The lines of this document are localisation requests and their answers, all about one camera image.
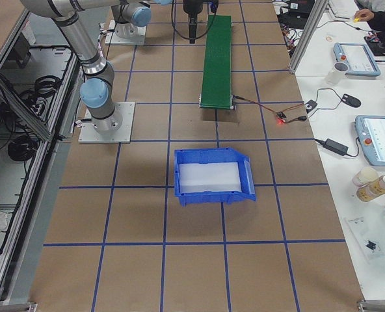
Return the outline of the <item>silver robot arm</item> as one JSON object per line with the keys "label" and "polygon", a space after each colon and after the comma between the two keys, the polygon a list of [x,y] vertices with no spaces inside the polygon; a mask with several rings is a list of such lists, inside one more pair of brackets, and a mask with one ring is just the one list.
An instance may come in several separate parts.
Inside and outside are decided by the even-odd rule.
{"label": "silver robot arm", "polygon": [[152,18],[151,5],[147,1],[111,7],[114,31],[119,39],[134,42],[144,38],[146,27]]}
{"label": "silver robot arm", "polygon": [[50,18],[59,28],[83,67],[86,82],[80,95],[99,133],[118,130],[123,117],[112,101],[114,70],[90,39],[79,13],[91,8],[111,7],[115,22],[143,27],[150,21],[150,8],[144,1],[22,1],[37,16]]}

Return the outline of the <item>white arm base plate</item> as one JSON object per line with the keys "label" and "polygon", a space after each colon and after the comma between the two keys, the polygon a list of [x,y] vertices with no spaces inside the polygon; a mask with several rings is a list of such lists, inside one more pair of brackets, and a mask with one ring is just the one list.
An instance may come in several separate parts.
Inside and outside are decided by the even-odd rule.
{"label": "white arm base plate", "polygon": [[92,119],[88,109],[85,112],[87,122],[81,123],[79,143],[114,144],[131,142],[135,102],[114,102],[114,114],[107,120]]}
{"label": "white arm base plate", "polygon": [[143,46],[146,38],[145,27],[138,27],[132,23],[118,23],[115,25],[112,19],[109,23],[109,32],[106,35],[105,43],[112,46]]}

